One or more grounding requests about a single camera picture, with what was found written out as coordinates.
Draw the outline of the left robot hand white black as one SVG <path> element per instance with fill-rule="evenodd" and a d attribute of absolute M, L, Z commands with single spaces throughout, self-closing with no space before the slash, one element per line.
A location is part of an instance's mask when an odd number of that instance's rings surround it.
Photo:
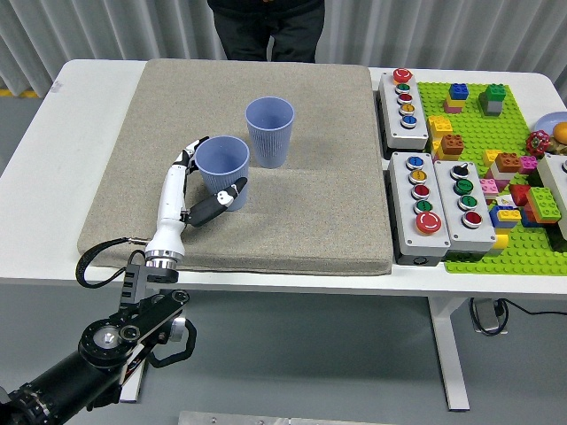
<path fill-rule="evenodd" d="M 247 200 L 249 159 L 247 144 L 230 135 L 206 136 L 186 146 L 167 171 L 157 230 L 146 245 L 146 260 L 178 263 L 185 255 L 182 232 L 187 225 L 198 228 L 226 211 L 242 208 Z M 210 195 L 187 208 L 187 179 L 194 171 L 200 172 Z"/>

